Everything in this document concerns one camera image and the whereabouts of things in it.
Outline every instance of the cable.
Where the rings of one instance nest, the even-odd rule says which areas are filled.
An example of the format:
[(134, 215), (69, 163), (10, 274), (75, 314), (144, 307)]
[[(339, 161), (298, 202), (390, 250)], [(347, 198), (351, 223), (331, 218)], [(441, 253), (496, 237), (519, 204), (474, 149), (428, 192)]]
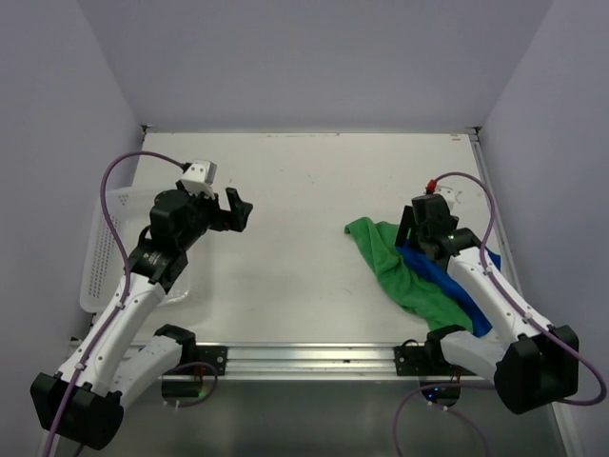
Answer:
[[(184, 167), (184, 165), (181, 164), (180, 162), (173, 160), (163, 154), (159, 154), (158, 152), (148, 152), (145, 150), (139, 150), (136, 152), (129, 152), (127, 154), (123, 154), (123, 155), (117, 157), (112, 162), (110, 162), (110, 165), (108, 165), (108, 168), (104, 172), (104, 176), (102, 177), (102, 183), (99, 188), (99, 198), (100, 198), (100, 202), (101, 202), (102, 213), (104, 215), (104, 220), (106, 221), (106, 224), (108, 225), (108, 229), (110, 230), (110, 233), (112, 235), (112, 238), (114, 239), (114, 242), (116, 243), (119, 251), (121, 252), (121, 257), (123, 258), (123, 265), (125, 267), (125, 288), (123, 288), (123, 293), (121, 294), (121, 297), (119, 299), (120, 303), (123, 305), (125, 304), (125, 300), (127, 299), (129, 288), (131, 287), (131, 275), (129, 272), (128, 255), (127, 255), (127, 251), (125, 250), (125, 245), (123, 245), (123, 242), (121, 241), (118, 231), (112, 224), (112, 220), (110, 218), (110, 214), (108, 211), (108, 202), (106, 201), (106, 187), (108, 185), (108, 177), (110, 175), (110, 172), (114, 169), (114, 167), (116, 167), (120, 162), (122, 162), (123, 160), (125, 160), (129, 157), (134, 157), (134, 156), (139, 156), (139, 155), (147, 155), (150, 157), (156, 157), (158, 159), (163, 159), (163, 160), (179, 167), (180, 169), (182, 169)], [(95, 348), (95, 346), (101, 339), (102, 335), (104, 335), (104, 333), (106, 332), (106, 330), (108, 329), (108, 327), (110, 326), (110, 324), (112, 323), (114, 318), (117, 316), (119, 311), (120, 311), (119, 308), (114, 308), (112, 310), (112, 313), (109, 315), (106, 322), (104, 322), (104, 324), (102, 324), (102, 326), (99, 328), (97, 333), (95, 333), (93, 338), (91, 338), (91, 341), (88, 344), (87, 348), (83, 351), (83, 356), (80, 358), (79, 364), (81, 364), (82, 366), (85, 365), (85, 362), (87, 361), (88, 357), (92, 353), (93, 349)], [(45, 442), (45, 447), (44, 447), (43, 454), (42, 454), (43, 457), (50, 456), (50, 451), (53, 446), (53, 440), (55, 439), (55, 434), (57, 433), (57, 428), (59, 428), (59, 423), (61, 422), (61, 418), (63, 417), (64, 412), (66, 410), (66, 406), (68, 405), (69, 397), (71, 396), (72, 391), (74, 390), (74, 387), (76, 386), (76, 381), (78, 381), (78, 377), (80, 376), (82, 369), (83, 368), (75, 369), (74, 373), (72, 374), (72, 376), (69, 380), (68, 387), (66, 388), (66, 392), (64, 393), (64, 396), (62, 397), (61, 402), (59, 403), (59, 408), (57, 408), (57, 412), (55, 412), (55, 417), (53, 418), (53, 422), (50, 426), (49, 435), (47, 436), (47, 441)]]
[(205, 368), (205, 369), (208, 369), (209, 371), (211, 371), (211, 374), (213, 374), (213, 384), (211, 385), (211, 389), (204, 397), (198, 398), (197, 400), (193, 400), (192, 402), (187, 402), (187, 403), (180, 402), (179, 404), (175, 403), (175, 404), (173, 404), (174, 407), (194, 407), (196, 405), (200, 405), (202, 402), (204, 402), (211, 396), (211, 394), (216, 389), (216, 386), (218, 386), (218, 370), (216, 369), (215, 366), (207, 364), (205, 362), (190, 362), (188, 364), (183, 364), (176, 368), (171, 369), (167, 373), (171, 373), (173, 371), (179, 371), (183, 368), (192, 368), (192, 367), (202, 367), (202, 368)]
[[(410, 399), (412, 399), (416, 394), (418, 394), (420, 392), (429, 390), (431, 388), (446, 388), (446, 387), (450, 387), (450, 388), (466, 387), (466, 388), (476, 388), (476, 389), (481, 389), (481, 390), (495, 390), (495, 388), (491, 385), (477, 384), (477, 383), (472, 383), (472, 382), (469, 382), (469, 383), (463, 382), (463, 383), (458, 383), (458, 384), (455, 384), (455, 383), (430, 384), (427, 386), (415, 388), (414, 390), (411, 390), (410, 392), (408, 392), (408, 395), (406, 395), (403, 398), (403, 400), (400, 402), (400, 404), (398, 405), (398, 409), (396, 409), (396, 412), (393, 416), (393, 422), (391, 425), (391, 435), (393, 437), (393, 446), (396, 449), (396, 452), (398, 453), (398, 455), (400, 457), (403, 457), (403, 451), (402, 451), (402, 448), (400, 447), (400, 441), (398, 440), (398, 423), (400, 422), (400, 415), (402, 414), (403, 407), (405, 407), (406, 403), (408, 403), (410, 401)], [(432, 405), (444, 409), (442, 405), (437, 405), (433, 402), (432, 402)], [(484, 436), (484, 433), (476, 424), (474, 424), (474, 422), (472, 422), (471, 419), (469, 419), (467, 416), (465, 416), (462, 412), (456, 411), (454, 409), (447, 408), (444, 410), (446, 412), (449, 412), (449, 413), (463, 419), (467, 424), (469, 424), (473, 429), (475, 429), (476, 432), (480, 435), (482, 443), (484, 444), (485, 455), (487, 455), (487, 456), (490, 455), (490, 446), (488, 445), (488, 441), (487, 441), (486, 437)]]
[(463, 368), (461, 368), (461, 367), (455, 367), (455, 369), (453, 370), (453, 374), (450, 377), (450, 380), (448, 382), (452, 383), (453, 379), (455, 379), (455, 376), (457, 376), (457, 382), (459, 382), (461, 380), (462, 372), (463, 372)]
[(406, 341), (404, 341), (404, 342), (402, 343), (402, 348), (405, 348), (405, 347), (406, 347), (406, 346), (408, 346), (410, 343), (414, 343), (414, 344), (415, 344), (415, 346), (418, 346), (418, 345), (419, 345), (419, 342), (418, 342), (417, 340), (414, 340), (414, 339), (410, 338), (410, 339), (408, 339), (408, 340), (406, 340)]
[(72, 457), (78, 457), (84, 448), (85, 448), (85, 445), (83, 445), (82, 443), (80, 445), (78, 445), (78, 448), (76, 449), (76, 451), (74, 452), (74, 455), (72, 455)]
[(579, 406), (579, 407), (590, 407), (592, 405), (597, 405), (600, 402), (602, 402), (607, 397), (607, 385), (605, 384), (605, 380), (603, 379), (600, 371), (591, 362), (589, 362), (585, 357), (583, 357), (579, 352), (577, 352), (576, 350), (574, 350), (573, 348), (571, 348), (570, 346), (565, 344), (563, 341), (561, 341), (559, 338), (557, 338), (555, 335), (553, 335), (550, 331), (548, 331), (547, 328), (544, 328), (542, 325), (537, 323), (534, 319), (528, 318), (526, 315), (526, 311), (524, 309), (522, 309), (521, 306), (516, 302), (516, 300), (514, 300), (512, 298), (512, 296), (509, 294), (509, 292), (507, 290), (505, 290), (505, 288), (501, 285), (501, 283), (499, 282), (499, 280), (493, 273), (493, 270), (488, 268), (488, 262), (486, 261), (486, 254), (485, 254), (486, 253), (486, 243), (488, 241), (488, 238), (490, 237), (493, 226), (495, 225), (495, 218), (496, 218), (495, 200), (494, 200), (493, 196), (491, 195), (489, 188), (480, 179), (476, 178), (475, 176), (472, 176), (471, 174), (463, 173), (461, 171), (451, 171), (451, 172), (442, 174), (433, 181), (435, 181), (437, 183), (441, 179), (444, 179), (448, 176), (461, 176), (463, 178), (467, 178), (471, 181), (474, 181), (476, 184), (478, 184), (478, 186), (480, 186), (482, 188), (482, 190), (484, 191), (484, 194), (486, 195), (486, 199), (488, 200), (488, 204), (490, 206), (491, 215), (490, 215), (490, 219), (488, 221), (488, 227), (486, 228), (486, 232), (484, 233), (484, 236), (482, 237), (482, 240), (481, 240), (480, 261), (481, 261), (482, 267), (487, 272), (488, 278), (491, 280), (491, 282), (493, 283), (495, 288), (499, 291), (499, 293), (503, 296), (503, 298), (512, 306), (512, 308), (522, 318), (524, 318), (526, 321), (530, 322), (530, 324), (537, 331), (542, 333), (547, 339), (552, 341), (554, 344), (558, 345), (560, 348), (562, 348), (564, 351), (566, 351), (569, 355), (571, 355), (572, 357), (575, 357), (582, 364), (584, 364), (592, 372), (592, 374), (594, 374), (594, 376), (597, 378), (597, 381), (599, 381), (600, 392), (599, 392), (599, 395), (597, 395), (595, 398), (592, 398), (589, 400), (562, 399), (562, 400), (560, 400), (560, 403), (565, 403), (566, 405), (574, 405), (574, 406)]

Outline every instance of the cloth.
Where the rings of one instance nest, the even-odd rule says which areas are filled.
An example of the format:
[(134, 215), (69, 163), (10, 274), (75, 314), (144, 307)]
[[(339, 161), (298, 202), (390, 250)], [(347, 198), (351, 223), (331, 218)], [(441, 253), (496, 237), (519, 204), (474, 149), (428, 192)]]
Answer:
[[(492, 328), (491, 323), (488, 322), (488, 319), (482, 314), (482, 311), (480, 311), (465, 289), (448, 276), (439, 266), (429, 260), (424, 253), (412, 250), (409, 244), (410, 242), (406, 241), (403, 247), (396, 247), (397, 252), (403, 256), (404, 263), (416, 271), (424, 280), (436, 284), (446, 296), (459, 304), (461, 309), (465, 311), (465, 314), (472, 320), (474, 335), (484, 336), (488, 333)], [(501, 268), (501, 257), (490, 249), (486, 251), (493, 264)]]
[(398, 226), (387, 222), (374, 224), (363, 217), (348, 224), (344, 232), (353, 236), (381, 287), (400, 307), (422, 317), (430, 330), (457, 324), (473, 331), (471, 319), (455, 300), (404, 263), (394, 247)]

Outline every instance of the gray wall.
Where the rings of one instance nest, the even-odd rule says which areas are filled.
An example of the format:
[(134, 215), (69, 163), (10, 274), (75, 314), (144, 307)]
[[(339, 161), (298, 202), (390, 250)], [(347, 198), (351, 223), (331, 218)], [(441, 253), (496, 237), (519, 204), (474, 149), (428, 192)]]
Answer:
[[(570, 324), (609, 378), (609, 3), (555, 0), (484, 124), (482, 150), (526, 297)], [(578, 397), (598, 392), (585, 368)], [(606, 455), (609, 403), (575, 408)]]
[(41, 436), (29, 384), (82, 325), (96, 190), (139, 129), (73, 0), (2, 2), (0, 62), (0, 454), (29, 456)]
[(551, 0), (79, 0), (165, 129), (482, 124)]

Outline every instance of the red connector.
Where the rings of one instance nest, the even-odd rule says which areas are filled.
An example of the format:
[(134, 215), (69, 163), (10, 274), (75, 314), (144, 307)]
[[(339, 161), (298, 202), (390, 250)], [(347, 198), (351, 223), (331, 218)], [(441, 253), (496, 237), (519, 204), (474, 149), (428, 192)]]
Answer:
[(425, 187), (425, 194), (429, 195), (430, 193), (434, 193), (437, 186), (438, 182), (435, 179), (430, 179), (427, 183), (427, 187)]

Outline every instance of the green towel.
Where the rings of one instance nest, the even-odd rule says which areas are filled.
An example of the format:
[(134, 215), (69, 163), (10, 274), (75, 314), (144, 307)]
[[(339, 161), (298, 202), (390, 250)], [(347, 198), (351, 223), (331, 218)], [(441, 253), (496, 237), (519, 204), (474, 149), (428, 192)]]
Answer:
[(398, 226), (387, 222), (374, 224), (363, 217), (344, 228), (358, 245), (363, 258), (389, 297), (408, 312), (422, 317), (430, 330), (458, 324), (473, 331), (472, 321), (433, 283), (421, 279), (410, 269), (394, 243)]

